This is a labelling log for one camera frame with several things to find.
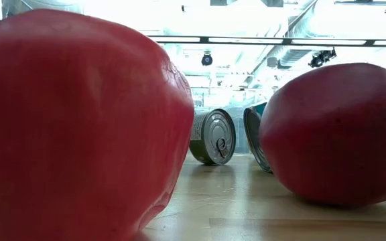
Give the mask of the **green-label tin can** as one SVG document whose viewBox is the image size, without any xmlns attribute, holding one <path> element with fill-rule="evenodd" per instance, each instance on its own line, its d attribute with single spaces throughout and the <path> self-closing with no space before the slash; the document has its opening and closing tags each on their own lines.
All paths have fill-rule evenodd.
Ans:
<svg viewBox="0 0 386 241">
<path fill-rule="evenodd" d="M 190 152 L 205 165 L 224 165 L 235 152 L 236 132 L 229 113 L 221 108 L 194 115 Z"/>
</svg>

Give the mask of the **teal-label tin can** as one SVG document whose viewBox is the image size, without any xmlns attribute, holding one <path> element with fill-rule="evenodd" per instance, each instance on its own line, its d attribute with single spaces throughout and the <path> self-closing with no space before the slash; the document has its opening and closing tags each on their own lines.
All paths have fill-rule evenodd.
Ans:
<svg viewBox="0 0 386 241">
<path fill-rule="evenodd" d="M 255 103 L 247 107 L 243 112 L 243 123 L 249 149 L 252 152 L 256 162 L 267 173 L 272 173 L 271 167 L 259 142 L 259 127 L 261 116 L 267 102 Z"/>
</svg>

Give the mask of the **red apple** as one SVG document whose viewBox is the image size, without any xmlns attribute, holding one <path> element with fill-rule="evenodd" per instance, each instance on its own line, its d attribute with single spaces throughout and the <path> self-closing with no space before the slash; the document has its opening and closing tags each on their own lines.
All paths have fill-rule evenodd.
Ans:
<svg viewBox="0 0 386 241">
<path fill-rule="evenodd" d="M 0 21 L 0 241 L 132 241 L 188 151 L 189 84 L 118 23 L 37 9 Z"/>
</svg>

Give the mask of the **black ceiling fixture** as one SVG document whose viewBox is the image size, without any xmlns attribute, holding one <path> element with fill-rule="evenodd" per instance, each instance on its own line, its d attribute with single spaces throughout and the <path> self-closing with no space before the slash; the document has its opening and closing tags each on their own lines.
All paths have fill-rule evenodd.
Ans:
<svg viewBox="0 0 386 241">
<path fill-rule="evenodd" d="M 311 68 L 319 68 L 324 63 L 328 62 L 330 59 L 333 59 L 335 57 L 337 57 L 337 54 L 334 48 L 332 50 L 322 50 L 312 55 L 312 59 L 308 63 L 308 65 Z"/>
</svg>

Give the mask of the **dark red pomegranate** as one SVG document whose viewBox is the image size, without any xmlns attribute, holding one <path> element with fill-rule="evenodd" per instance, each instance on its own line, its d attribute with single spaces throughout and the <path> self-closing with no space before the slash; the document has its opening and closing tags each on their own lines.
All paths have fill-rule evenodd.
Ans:
<svg viewBox="0 0 386 241">
<path fill-rule="evenodd" d="M 337 64 L 294 78 L 267 103 L 259 140 L 276 178 L 304 199 L 386 201 L 386 69 Z"/>
</svg>

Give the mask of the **black overhead frame rail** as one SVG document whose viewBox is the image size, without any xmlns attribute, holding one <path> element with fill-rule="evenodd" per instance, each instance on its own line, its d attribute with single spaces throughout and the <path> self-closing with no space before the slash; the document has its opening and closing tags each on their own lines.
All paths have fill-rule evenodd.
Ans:
<svg viewBox="0 0 386 241">
<path fill-rule="evenodd" d="M 386 39 L 212 37 L 212 36 L 175 36 L 175 35 L 149 35 L 149 38 L 161 44 L 228 44 L 228 45 L 386 48 Z"/>
</svg>

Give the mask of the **silver ceiling duct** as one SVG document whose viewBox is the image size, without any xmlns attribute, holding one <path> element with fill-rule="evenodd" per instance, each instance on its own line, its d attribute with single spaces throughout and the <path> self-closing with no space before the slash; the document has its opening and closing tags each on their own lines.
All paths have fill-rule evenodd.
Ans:
<svg viewBox="0 0 386 241">
<path fill-rule="evenodd" d="M 277 56 L 277 68 L 282 70 L 288 70 L 298 60 L 308 55 L 310 52 L 311 50 L 284 50 Z"/>
</svg>

